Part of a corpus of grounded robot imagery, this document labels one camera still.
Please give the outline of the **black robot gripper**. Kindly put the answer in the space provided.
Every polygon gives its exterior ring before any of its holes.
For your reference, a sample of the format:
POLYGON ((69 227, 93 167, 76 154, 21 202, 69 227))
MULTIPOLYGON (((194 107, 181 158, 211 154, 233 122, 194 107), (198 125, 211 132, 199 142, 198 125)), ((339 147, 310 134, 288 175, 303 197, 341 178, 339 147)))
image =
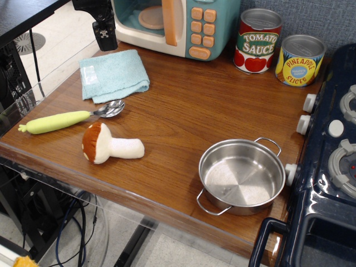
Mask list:
POLYGON ((72 0, 76 11, 89 13, 95 20, 92 24, 94 35, 101 51, 113 51, 118 47, 115 34, 115 21, 111 1, 108 0, 72 0))

